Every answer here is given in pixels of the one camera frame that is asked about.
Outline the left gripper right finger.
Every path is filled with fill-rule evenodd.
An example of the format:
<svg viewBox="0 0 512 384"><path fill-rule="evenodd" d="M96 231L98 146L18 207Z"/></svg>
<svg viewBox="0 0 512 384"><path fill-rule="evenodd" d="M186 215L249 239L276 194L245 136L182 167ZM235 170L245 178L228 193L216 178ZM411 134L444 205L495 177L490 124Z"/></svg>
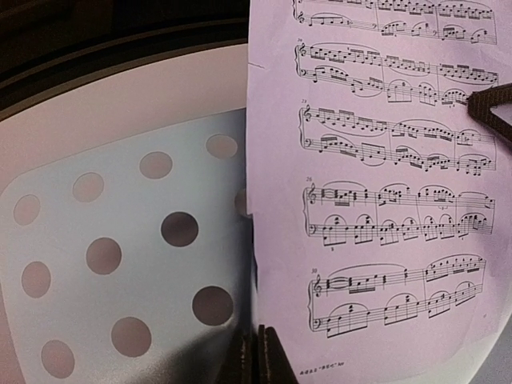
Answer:
<svg viewBox="0 0 512 384"><path fill-rule="evenodd" d="M296 384L296 377L273 327L258 327L258 376L262 384Z"/></svg>

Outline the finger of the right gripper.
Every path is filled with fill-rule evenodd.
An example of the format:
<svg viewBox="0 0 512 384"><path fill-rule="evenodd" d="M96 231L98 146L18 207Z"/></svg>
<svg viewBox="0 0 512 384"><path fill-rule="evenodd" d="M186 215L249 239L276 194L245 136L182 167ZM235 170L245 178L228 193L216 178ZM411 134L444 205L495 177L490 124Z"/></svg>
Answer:
<svg viewBox="0 0 512 384"><path fill-rule="evenodd" d="M511 104L510 83L473 92L467 100L467 111L473 120L498 134L510 150L511 124L494 113L497 107L506 104Z"/></svg>

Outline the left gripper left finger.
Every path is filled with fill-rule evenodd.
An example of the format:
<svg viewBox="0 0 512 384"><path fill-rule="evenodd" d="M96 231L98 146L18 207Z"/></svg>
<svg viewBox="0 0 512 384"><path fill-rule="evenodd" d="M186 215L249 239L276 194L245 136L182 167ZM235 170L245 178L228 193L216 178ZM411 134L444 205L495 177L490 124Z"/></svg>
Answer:
<svg viewBox="0 0 512 384"><path fill-rule="evenodd" d="M252 333L236 330L218 373L218 384L252 383Z"/></svg>

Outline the purple sheet music page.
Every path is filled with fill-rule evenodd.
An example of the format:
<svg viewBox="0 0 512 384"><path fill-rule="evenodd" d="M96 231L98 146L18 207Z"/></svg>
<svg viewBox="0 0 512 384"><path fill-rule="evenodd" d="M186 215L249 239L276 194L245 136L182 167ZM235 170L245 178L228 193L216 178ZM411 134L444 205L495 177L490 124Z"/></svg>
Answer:
<svg viewBox="0 0 512 384"><path fill-rule="evenodd" d="M258 316L301 383L468 383L511 312L508 1L253 1Z"/></svg>

